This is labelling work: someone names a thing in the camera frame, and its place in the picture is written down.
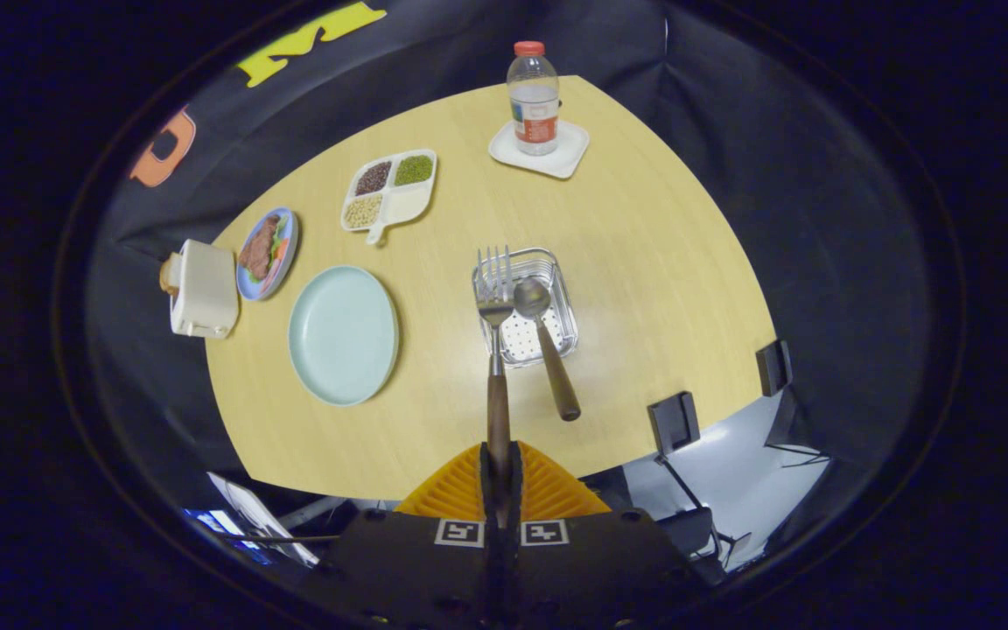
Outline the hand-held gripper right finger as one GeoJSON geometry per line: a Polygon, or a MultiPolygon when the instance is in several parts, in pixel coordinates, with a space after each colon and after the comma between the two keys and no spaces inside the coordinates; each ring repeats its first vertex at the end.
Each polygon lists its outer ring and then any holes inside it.
{"type": "Polygon", "coordinates": [[[644,511],[608,507],[548,455],[509,446],[501,531],[508,629],[648,629],[703,602],[688,551],[644,511]]]}

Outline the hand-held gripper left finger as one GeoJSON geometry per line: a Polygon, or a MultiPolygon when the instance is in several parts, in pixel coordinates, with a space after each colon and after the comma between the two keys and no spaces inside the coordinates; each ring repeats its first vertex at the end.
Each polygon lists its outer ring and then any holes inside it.
{"type": "Polygon", "coordinates": [[[356,515],[316,569],[321,605],[365,627],[499,625],[501,527],[487,448],[461,451],[395,509],[356,515]]]}

